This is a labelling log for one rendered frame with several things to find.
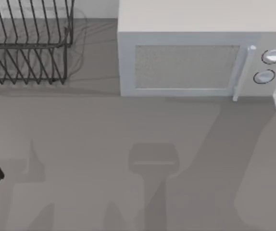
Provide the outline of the microwave oven door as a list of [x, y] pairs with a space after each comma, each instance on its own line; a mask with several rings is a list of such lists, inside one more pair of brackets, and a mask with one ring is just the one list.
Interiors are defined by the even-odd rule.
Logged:
[[256, 32], [117, 33], [122, 96], [232, 96], [246, 48]]

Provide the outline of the pale microwave oven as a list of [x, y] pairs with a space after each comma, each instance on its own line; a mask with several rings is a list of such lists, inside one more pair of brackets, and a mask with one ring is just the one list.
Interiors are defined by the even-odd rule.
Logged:
[[119, 31], [256, 32], [261, 35], [240, 97], [269, 97], [276, 77], [256, 84], [257, 72], [276, 64], [262, 62], [266, 50], [276, 48], [276, 0], [119, 0]]

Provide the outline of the small microwave knob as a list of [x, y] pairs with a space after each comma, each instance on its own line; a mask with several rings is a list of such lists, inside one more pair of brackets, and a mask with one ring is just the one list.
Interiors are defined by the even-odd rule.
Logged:
[[253, 76], [253, 81], [256, 84], [267, 84], [273, 81], [275, 77], [276, 77], [275, 72], [273, 70], [268, 69], [265, 71], [257, 72]]

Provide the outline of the large microwave knob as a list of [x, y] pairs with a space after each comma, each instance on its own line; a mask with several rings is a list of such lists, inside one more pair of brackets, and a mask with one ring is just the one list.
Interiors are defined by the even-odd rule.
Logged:
[[276, 48], [272, 50], [266, 50], [261, 57], [263, 63], [271, 65], [276, 64]]

